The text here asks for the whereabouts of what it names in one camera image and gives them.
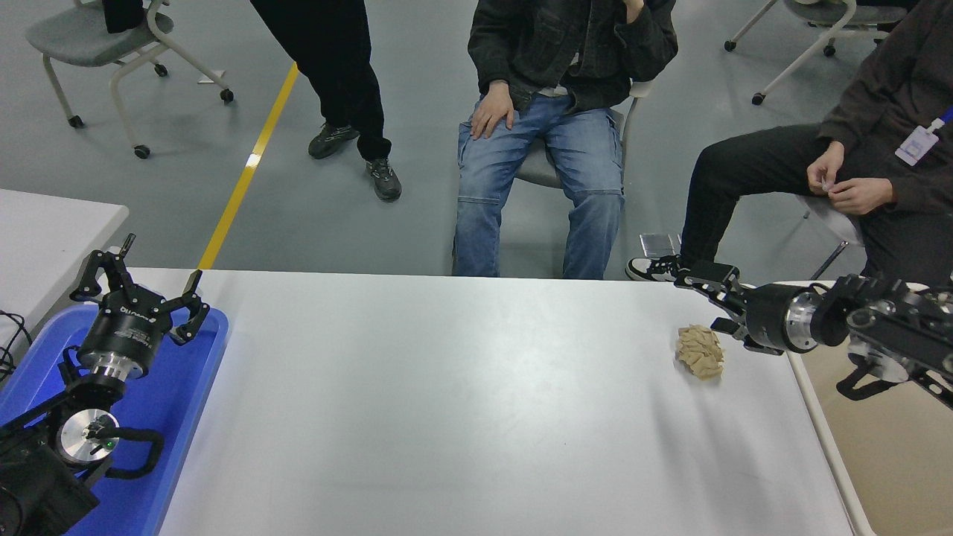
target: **blue jeans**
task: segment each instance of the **blue jeans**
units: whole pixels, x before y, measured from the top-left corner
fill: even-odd
[[[503,205],[530,143],[542,137],[574,207],[562,276],[602,279],[624,201],[618,129],[608,109],[566,114],[571,104],[569,96],[534,95],[512,131],[501,121],[489,139],[472,139],[470,121],[460,124],[455,276],[499,276]]]

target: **gray sneaker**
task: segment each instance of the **gray sneaker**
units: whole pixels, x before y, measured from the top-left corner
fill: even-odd
[[[400,180],[387,158],[368,160],[367,174],[374,179],[374,191],[381,201],[395,201],[400,197]]]
[[[326,158],[337,152],[344,142],[358,137],[360,133],[354,127],[332,127],[325,123],[318,134],[308,144],[308,154],[314,158]]]

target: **shoe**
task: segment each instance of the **shoe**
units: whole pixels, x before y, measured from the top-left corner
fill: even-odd
[[[326,158],[337,152],[344,142],[358,137],[360,133],[354,127],[332,127],[325,123],[318,134],[308,144],[308,154],[314,158]]]
[[[625,265],[625,275],[634,281],[674,281],[681,270],[681,260],[677,255],[662,258],[636,257]]]
[[[374,179],[374,191],[381,201],[394,201],[400,197],[400,180],[387,158],[368,160],[367,174]]]

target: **white-soled sneaker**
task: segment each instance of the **white-soled sneaker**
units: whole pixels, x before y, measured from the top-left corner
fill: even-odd
[[[625,275],[633,281],[672,282],[681,269],[678,255],[666,255],[662,258],[636,257],[625,265]]]

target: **gray chair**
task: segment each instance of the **gray chair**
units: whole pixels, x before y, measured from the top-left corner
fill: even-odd
[[[733,51],[739,40],[764,14],[774,6],[778,0],[768,0],[755,16],[749,20],[734,37],[724,42],[726,51]],[[800,19],[812,26],[826,29],[813,45],[807,48],[797,59],[787,66],[770,84],[751,97],[751,103],[758,106],[778,84],[796,71],[808,58],[819,51],[825,56],[832,56],[836,52],[835,39],[869,37],[874,40],[886,38],[888,33],[877,29],[879,24],[892,24],[906,16],[904,8],[892,6],[858,6],[857,0],[839,0],[829,2],[821,0],[815,4],[802,4],[796,0],[783,0],[784,5]]]
[[[634,82],[629,90],[632,97],[632,103],[629,105],[629,112],[623,117],[621,113],[611,110],[617,125],[621,125],[619,135],[622,146],[622,170],[625,171],[625,155],[628,147],[629,125],[635,116],[636,105],[639,101],[649,94],[652,82]],[[549,188],[562,188],[562,181],[553,167],[553,158],[546,150],[546,144],[542,139],[537,138],[530,145],[530,152],[523,161],[523,164],[517,170],[517,178],[532,182],[540,186]]]
[[[808,219],[811,215],[814,215],[834,233],[835,237],[841,240],[841,243],[834,248],[834,252],[827,257],[821,267],[811,276],[813,280],[819,278],[847,246],[857,245],[863,247],[863,237],[861,236],[861,227],[857,219],[841,214],[835,210],[834,207],[831,206],[830,200],[826,197],[797,196],[797,198],[804,205],[804,208],[807,209],[804,212],[804,219]]]
[[[146,24],[121,33],[108,33],[103,14],[103,4],[100,0],[83,3],[73,0],[73,8],[42,20],[27,29],[27,40],[37,50],[43,53],[43,66],[46,69],[56,97],[63,107],[67,122],[74,129],[84,126],[83,120],[72,112],[70,103],[63,93],[63,87],[53,71],[51,58],[66,64],[79,67],[102,67],[110,63],[121,66],[110,79],[110,93],[119,117],[122,119],[126,136],[132,145],[132,151],[139,158],[148,158],[149,147],[139,142],[122,98],[119,96],[119,81],[148,62],[153,63],[155,73],[166,76],[169,72],[156,61],[156,56],[167,50],[172,50],[183,59],[203,72],[222,91],[221,99],[228,104],[234,100],[234,94],[221,77],[199,63],[194,57],[185,52],[181,46],[172,41],[169,32],[172,31],[172,20],[159,13],[159,8],[169,5],[169,0],[151,0],[146,11]],[[143,47],[154,45],[147,51]],[[131,60],[123,58],[135,54]]]

